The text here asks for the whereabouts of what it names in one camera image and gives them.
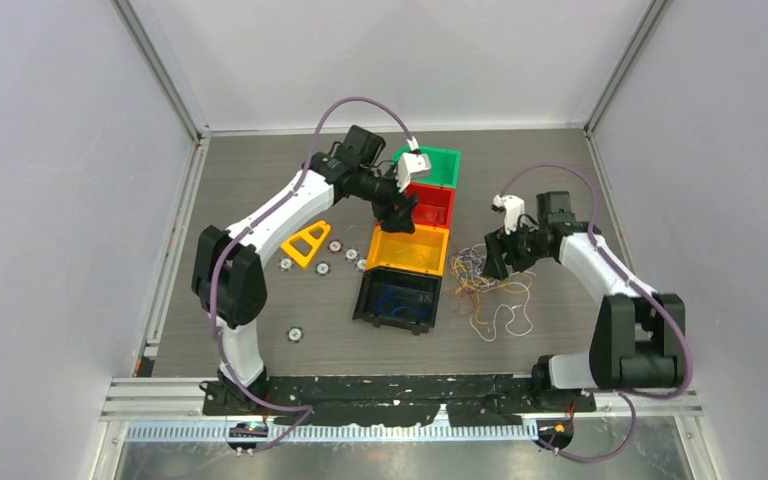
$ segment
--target glass panel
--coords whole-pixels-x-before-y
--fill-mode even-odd
[[[569,451],[604,455],[628,432],[628,418],[576,418]],[[118,479],[641,479],[692,478],[672,417],[638,421],[622,455],[579,464],[530,442],[288,443],[236,457],[223,443],[127,443]]]

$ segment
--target yellow triangular piece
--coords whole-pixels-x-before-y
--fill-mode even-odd
[[[325,238],[328,237],[329,233],[331,233],[331,225],[325,223],[325,220],[320,220],[290,235],[290,238],[281,244],[281,250],[284,250],[284,253],[289,255],[302,268],[307,268],[313,261],[313,257],[316,256],[316,252],[325,245]],[[297,241],[303,241],[310,245],[310,252],[307,255],[302,255],[302,252],[293,246],[293,243]]]

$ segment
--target white wall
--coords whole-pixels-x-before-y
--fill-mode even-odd
[[[726,478],[768,478],[768,2],[673,2],[597,141],[639,273],[687,303]]]
[[[78,478],[191,148],[108,0],[0,2],[0,479]]]
[[[583,125],[649,0],[138,0],[213,130]],[[392,122],[348,106],[329,125]]]

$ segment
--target work surface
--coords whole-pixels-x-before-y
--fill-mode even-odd
[[[382,158],[389,158],[404,144],[399,134],[386,134]],[[324,136],[319,150],[327,150],[342,135]],[[580,169],[598,188],[595,168],[580,130],[528,130],[483,132],[426,132],[417,134],[421,144],[459,150],[457,186],[451,240],[459,248],[479,244],[502,217],[490,210],[493,196],[514,173],[541,163],[563,163]],[[298,170],[310,136],[245,136],[211,140],[187,231],[177,278],[160,342],[153,376],[213,376],[219,355],[211,338],[211,326],[190,291],[196,240],[208,225],[220,228],[248,216],[284,187]],[[556,169],[528,174],[511,189],[535,214],[534,196],[551,190],[568,190],[572,207],[581,220],[590,217],[592,203],[586,186],[574,176]],[[617,255],[616,231],[604,203],[597,218],[609,246]],[[342,200],[321,217],[332,225],[330,239],[339,239],[366,256],[375,219],[367,202]],[[449,245],[449,253],[454,247]],[[264,270],[269,300],[258,318],[260,353],[269,372],[276,375],[370,375],[370,374],[465,374],[525,373],[540,355],[569,353],[590,344],[598,306],[578,279],[552,260],[532,268],[536,274],[527,312],[534,324],[524,337],[508,335],[499,314],[496,341],[488,343],[469,325],[469,317],[453,313],[458,300],[441,295],[437,325],[428,334],[415,336],[392,327],[374,328],[352,321],[362,273],[325,248],[316,262],[331,263],[331,273],[320,277],[313,267],[298,266],[284,272],[278,266],[280,250]],[[448,272],[443,291],[457,285]],[[490,321],[500,303],[522,303],[525,295],[494,291],[481,296],[482,321]],[[464,300],[464,311],[471,305]],[[511,324],[514,332],[527,327],[519,311]],[[287,340],[287,330],[304,330],[299,343]],[[492,331],[484,330],[486,337]]]

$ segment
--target plastic bin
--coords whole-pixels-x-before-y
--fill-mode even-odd
[[[455,188],[458,186],[458,170],[461,168],[461,152],[435,147],[419,147],[422,153],[428,154],[431,160],[431,175],[418,178],[411,183],[424,183],[426,185],[438,185],[440,187]],[[410,150],[405,145],[393,155],[393,162],[399,161],[403,153]]]
[[[386,233],[375,227],[366,269],[389,267],[426,275],[442,276],[446,269],[449,230],[417,225],[416,232]]]
[[[428,333],[437,321],[441,277],[421,275],[386,267],[363,273],[363,281],[352,319],[362,319],[376,328],[387,325]]]
[[[413,211],[413,223],[450,229],[452,211],[455,209],[455,190],[434,185],[411,183],[406,195],[419,197],[419,205]]]

